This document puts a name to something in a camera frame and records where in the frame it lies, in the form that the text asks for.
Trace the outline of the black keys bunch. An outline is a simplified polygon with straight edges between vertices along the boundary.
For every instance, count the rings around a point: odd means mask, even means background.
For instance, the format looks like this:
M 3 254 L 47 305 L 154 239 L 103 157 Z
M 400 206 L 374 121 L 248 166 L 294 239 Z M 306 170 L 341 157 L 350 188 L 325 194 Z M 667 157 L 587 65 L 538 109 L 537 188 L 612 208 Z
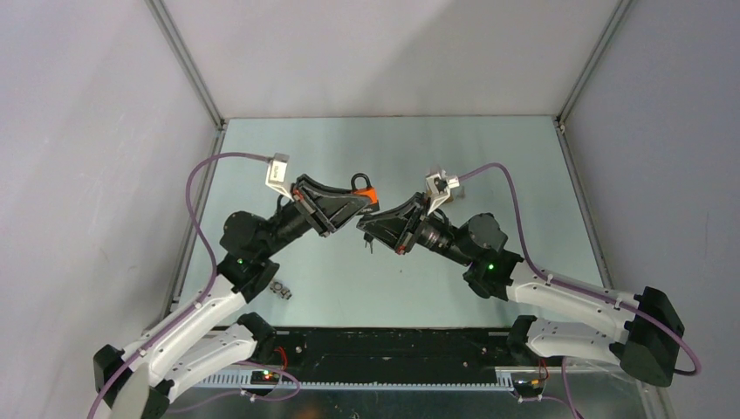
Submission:
M 371 254 L 373 254 L 373 241 L 374 241 L 374 237 L 371 234 L 365 232 L 363 234 L 363 241 L 364 241 L 365 247 L 367 249 L 369 249 L 369 252 Z

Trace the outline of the orange black padlock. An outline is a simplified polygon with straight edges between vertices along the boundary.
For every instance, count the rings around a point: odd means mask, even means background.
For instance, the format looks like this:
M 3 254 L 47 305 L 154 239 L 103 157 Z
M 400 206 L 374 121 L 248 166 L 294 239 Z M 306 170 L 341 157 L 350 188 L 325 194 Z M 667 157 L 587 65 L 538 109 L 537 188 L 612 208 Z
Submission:
M 357 186 L 358 180 L 363 181 L 365 185 L 363 187 L 358 187 Z M 362 215 L 371 214 L 371 213 L 378 212 L 380 210 L 380 203 L 379 203 L 376 190 L 373 187 L 368 175 L 364 173 L 354 174 L 353 177 L 351 178 L 351 187 L 352 187 L 352 192 L 355 195 L 365 196 L 370 199 L 370 203 L 364 209 L 360 211 L 360 214 Z

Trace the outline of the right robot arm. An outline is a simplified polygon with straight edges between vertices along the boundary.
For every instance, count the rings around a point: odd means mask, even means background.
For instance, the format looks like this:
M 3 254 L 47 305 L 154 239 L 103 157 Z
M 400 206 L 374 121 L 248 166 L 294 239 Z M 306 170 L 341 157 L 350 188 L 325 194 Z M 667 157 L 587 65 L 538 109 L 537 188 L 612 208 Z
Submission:
M 538 306 L 567 318 L 517 317 L 507 337 L 517 364 L 581 358 L 616 365 L 649 385 L 672 384 L 685 327 L 664 292 L 650 286 L 622 292 L 560 277 L 507 251 L 508 238 L 491 213 L 455 226 L 445 216 L 428 214 L 426 203 L 415 194 L 399 207 L 363 216 L 358 227 L 366 240 L 399 255 L 422 247 L 465 266 L 463 280 L 482 299 Z

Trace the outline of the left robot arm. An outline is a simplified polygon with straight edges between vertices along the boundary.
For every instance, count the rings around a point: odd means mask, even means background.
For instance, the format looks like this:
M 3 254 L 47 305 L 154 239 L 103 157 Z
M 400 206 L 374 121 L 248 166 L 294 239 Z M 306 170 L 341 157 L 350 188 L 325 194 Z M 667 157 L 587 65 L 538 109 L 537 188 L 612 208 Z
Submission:
M 213 262 L 207 284 L 139 339 L 122 349 L 105 345 L 98 350 L 93 356 L 97 395 L 89 417 L 105 404 L 112 417 L 161 418 L 186 391 L 224 368 L 271 360 L 276 331 L 257 313 L 241 315 L 213 339 L 204 337 L 268 287 L 280 267 L 272 256 L 310 230 L 328 237 L 355 216 L 376 210 L 368 176 L 354 178 L 365 187 L 330 187 L 308 175 L 286 182 L 270 170 L 265 184 L 287 204 L 269 218 L 245 211 L 228 216 L 220 240 L 226 255 Z

